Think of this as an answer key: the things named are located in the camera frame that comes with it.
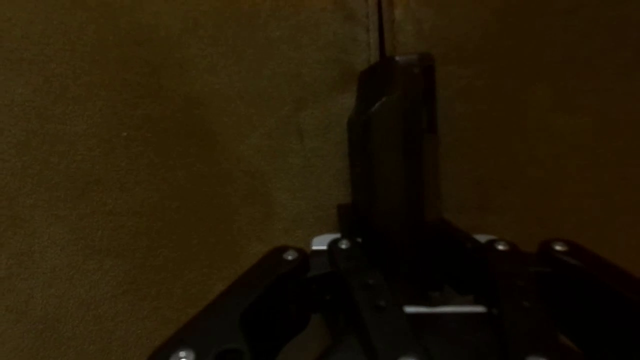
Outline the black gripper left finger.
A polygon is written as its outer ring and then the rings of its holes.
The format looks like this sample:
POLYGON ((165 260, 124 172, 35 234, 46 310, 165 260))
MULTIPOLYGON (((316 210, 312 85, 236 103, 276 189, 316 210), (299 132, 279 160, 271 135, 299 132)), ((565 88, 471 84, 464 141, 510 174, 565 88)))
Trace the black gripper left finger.
POLYGON ((400 234, 400 195, 390 115, 396 59, 385 55, 356 77, 354 108, 347 119, 351 200, 338 206, 340 232, 373 243, 395 242, 400 234))

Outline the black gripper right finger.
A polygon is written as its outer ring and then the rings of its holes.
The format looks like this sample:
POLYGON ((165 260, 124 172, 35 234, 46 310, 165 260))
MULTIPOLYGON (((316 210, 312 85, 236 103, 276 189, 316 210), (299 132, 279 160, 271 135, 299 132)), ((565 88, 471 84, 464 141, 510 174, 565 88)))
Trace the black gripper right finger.
POLYGON ((407 154, 410 189, 410 227, 421 234, 442 214, 436 61, 429 51, 404 58, 407 89, 407 154))

